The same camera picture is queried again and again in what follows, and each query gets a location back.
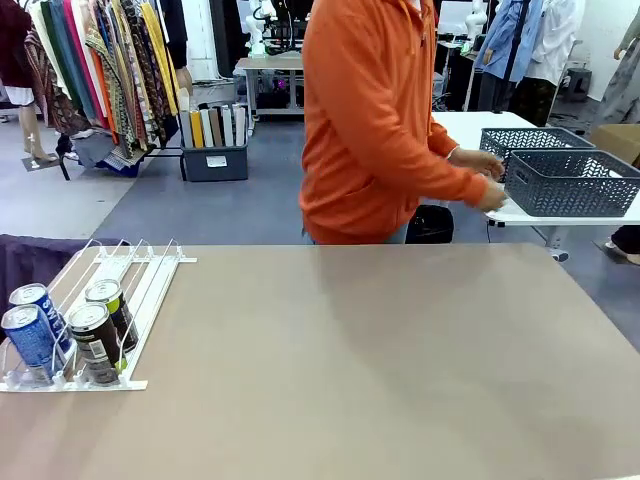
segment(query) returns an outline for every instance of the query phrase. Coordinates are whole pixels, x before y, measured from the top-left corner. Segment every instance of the book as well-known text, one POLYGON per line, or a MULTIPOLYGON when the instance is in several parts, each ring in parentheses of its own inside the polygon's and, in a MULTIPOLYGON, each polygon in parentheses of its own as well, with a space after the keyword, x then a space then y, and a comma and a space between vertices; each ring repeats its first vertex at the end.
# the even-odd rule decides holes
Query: book
POLYGON ((244 107, 241 105, 233 106, 233 116, 236 121, 236 147, 244 146, 245 142, 245 123, 246 115, 244 107))
POLYGON ((213 147, 213 133, 211 133, 211 122, 209 121, 209 110, 200 110, 202 120, 202 131, 204 132, 204 146, 213 147))
POLYGON ((213 107, 209 109, 209 121, 213 133, 213 143, 216 147, 222 147, 222 131, 220 130, 220 109, 213 107))
POLYGON ((233 124, 231 122, 231 109, 229 105, 222 106, 222 125, 224 128, 224 144, 226 147, 233 147, 233 124))
POLYGON ((200 112, 192 111, 189 113, 191 116, 191 133, 193 134, 193 145, 196 148, 203 148, 204 141, 202 139, 202 121, 200 112))
POLYGON ((193 135, 191 134, 191 117, 189 116, 189 112, 180 112, 180 122, 182 123, 184 148, 193 148, 193 135))

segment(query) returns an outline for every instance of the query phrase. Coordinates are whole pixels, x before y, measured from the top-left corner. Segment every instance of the can lid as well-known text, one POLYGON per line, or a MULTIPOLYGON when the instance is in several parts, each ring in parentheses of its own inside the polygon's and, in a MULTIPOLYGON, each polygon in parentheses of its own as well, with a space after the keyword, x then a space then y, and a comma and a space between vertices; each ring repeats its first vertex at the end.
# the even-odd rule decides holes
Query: can lid
POLYGON ((20 305, 13 307, 2 316, 0 326, 5 329, 11 329, 29 325, 37 320, 39 309, 40 307, 37 305, 20 305))
POLYGON ((42 298, 47 293, 47 288, 41 283, 32 283, 20 288, 16 288, 9 296, 9 303, 14 305, 27 305, 42 298))
POLYGON ((73 309, 67 318, 72 329, 91 330, 109 318, 109 310, 104 303, 90 302, 73 309))
POLYGON ((87 287, 84 291, 84 297, 89 302, 109 302, 121 293, 120 282, 117 280, 100 280, 87 287))

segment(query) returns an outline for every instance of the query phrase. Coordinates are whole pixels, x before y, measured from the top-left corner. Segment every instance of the workbench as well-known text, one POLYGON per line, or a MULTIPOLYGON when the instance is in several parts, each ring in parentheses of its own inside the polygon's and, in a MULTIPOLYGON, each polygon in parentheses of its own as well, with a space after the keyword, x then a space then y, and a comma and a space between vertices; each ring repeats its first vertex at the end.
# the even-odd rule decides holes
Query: workbench
POLYGON ((148 388, 0 394, 0 478, 640 472, 640 357, 539 247, 184 249, 148 388))
MULTIPOLYGON (((536 128, 510 112, 435 112, 433 117, 462 148, 473 150, 480 148, 483 128, 536 128)), ((640 225, 640 195, 624 217, 532 217, 516 202, 507 199, 503 208, 489 212, 487 218, 499 227, 548 227, 549 231, 544 234, 547 247, 561 250, 571 227, 640 225)))
POLYGON ((299 53, 286 53, 266 57, 241 58, 236 68, 245 71, 247 77, 247 103, 249 105, 249 136, 255 129, 255 115, 304 115, 296 101, 297 78, 296 71, 302 70, 302 58, 299 53), (289 71, 289 106, 287 108, 261 108, 256 102, 256 84, 261 70, 289 71))

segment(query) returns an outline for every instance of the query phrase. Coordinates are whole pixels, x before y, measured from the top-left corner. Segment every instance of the white shorts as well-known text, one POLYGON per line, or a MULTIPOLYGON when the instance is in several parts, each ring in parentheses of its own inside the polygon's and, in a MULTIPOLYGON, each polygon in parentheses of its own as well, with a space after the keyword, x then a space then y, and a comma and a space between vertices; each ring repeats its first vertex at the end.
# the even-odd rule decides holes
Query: white shorts
POLYGON ((23 87, 4 87, 7 91, 9 101, 14 105, 26 107, 31 105, 35 99, 33 98, 33 90, 23 87))

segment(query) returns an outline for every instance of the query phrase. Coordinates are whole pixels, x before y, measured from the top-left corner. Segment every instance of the white wire rack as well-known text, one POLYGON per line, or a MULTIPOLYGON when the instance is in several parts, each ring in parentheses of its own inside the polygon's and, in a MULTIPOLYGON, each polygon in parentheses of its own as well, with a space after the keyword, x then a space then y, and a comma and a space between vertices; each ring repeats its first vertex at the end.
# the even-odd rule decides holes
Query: white wire rack
MULTIPOLYGON (((67 314, 76 306, 84 303, 84 290, 87 285, 105 279, 121 282, 125 299, 133 317, 131 325, 135 325, 139 340, 131 352, 124 353, 122 346, 120 347, 120 364, 125 358, 126 367, 118 375, 119 383, 112 386, 101 386, 91 382, 85 372, 84 362, 78 358, 75 340, 72 340, 72 346, 65 354, 64 367, 55 373, 53 385, 45 387, 34 385, 28 368, 21 361, 18 361, 13 368, 9 368, 8 358, 19 358, 19 356, 17 352, 15 355, 10 355, 11 349, 15 350, 15 347, 7 339, 0 353, 3 372, 0 392, 96 392, 145 390, 147 388, 146 380, 131 380, 131 377, 178 265, 180 263, 195 263, 197 259, 186 257, 182 247, 175 240, 171 240, 164 249, 156 249, 145 240, 140 240, 135 246, 124 246, 124 243, 124 240, 121 240, 116 247, 105 247, 96 240, 89 240, 67 266, 64 273, 49 287, 49 293, 52 293, 63 279, 73 277, 72 272, 77 270, 74 267, 78 260, 86 254, 87 249, 98 247, 98 253, 89 266, 82 272, 69 294, 56 306, 65 317, 66 326, 67 314)), ((61 336, 62 333, 56 339, 54 350, 58 348, 61 336)))

